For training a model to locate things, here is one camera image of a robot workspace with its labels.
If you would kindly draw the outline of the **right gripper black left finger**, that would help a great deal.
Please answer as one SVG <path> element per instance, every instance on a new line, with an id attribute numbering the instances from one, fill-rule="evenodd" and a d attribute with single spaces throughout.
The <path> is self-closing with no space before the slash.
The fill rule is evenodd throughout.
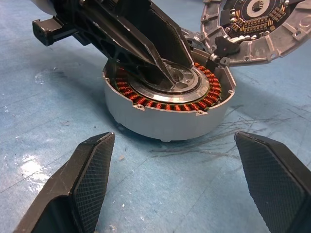
<path id="1" fill-rule="evenodd" d="M 113 132 L 81 142 L 44 184 L 16 233 L 92 233 L 106 194 Z"/>

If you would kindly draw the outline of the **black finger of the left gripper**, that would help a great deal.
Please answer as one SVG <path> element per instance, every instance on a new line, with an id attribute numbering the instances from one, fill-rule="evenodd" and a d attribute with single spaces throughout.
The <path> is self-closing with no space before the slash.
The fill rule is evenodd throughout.
<path id="1" fill-rule="evenodd" d="M 143 26 L 140 31 L 125 19 L 113 22 L 82 19 L 81 30 L 111 63 L 124 68 L 141 82 L 160 87 L 175 85 L 167 66 L 171 52 L 151 27 Z"/>
<path id="2" fill-rule="evenodd" d="M 181 28 L 151 0 L 119 0 L 116 14 L 147 37 L 162 59 L 187 68 L 193 66 L 190 47 Z"/>

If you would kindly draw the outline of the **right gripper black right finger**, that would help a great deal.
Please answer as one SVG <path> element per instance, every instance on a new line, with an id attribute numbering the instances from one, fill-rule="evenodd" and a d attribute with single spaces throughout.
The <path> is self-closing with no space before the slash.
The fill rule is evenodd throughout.
<path id="1" fill-rule="evenodd" d="M 272 233 L 311 231 L 311 171 L 283 143 L 238 131 L 249 193 Z"/>

